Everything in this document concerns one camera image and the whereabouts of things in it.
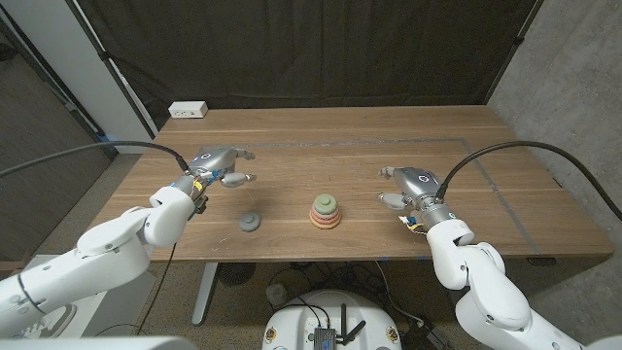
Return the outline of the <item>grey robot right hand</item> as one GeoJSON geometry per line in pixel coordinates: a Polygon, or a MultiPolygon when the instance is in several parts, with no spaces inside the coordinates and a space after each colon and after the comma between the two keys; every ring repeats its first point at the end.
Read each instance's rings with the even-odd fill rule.
{"type": "Polygon", "coordinates": [[[378,198],[382,203],[395,211],[403,211],[408,206],[414,209],[414,214],[398,217],[409,230],[426,234],[433,226],[456,219],[447,204],[436,198],[440,184],[430,171],[387,166],[379,171],[379,175],[385,179],[393,178],[400,189],[400,193],[379,193],[378,198]]]}

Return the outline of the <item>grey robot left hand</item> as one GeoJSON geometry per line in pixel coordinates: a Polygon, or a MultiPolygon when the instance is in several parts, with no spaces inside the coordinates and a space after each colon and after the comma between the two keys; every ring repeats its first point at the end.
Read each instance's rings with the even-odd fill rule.
{"type": "Polygon", "coordinates": [[[189,169],[171,186],[197,201],[214,183],[220,183],[226,188],[237,188],[255,181],[255,174],[235,170],[238,158],[252,160],[255,155],[245,149],[204,146],[189,163],[189,169]]]}

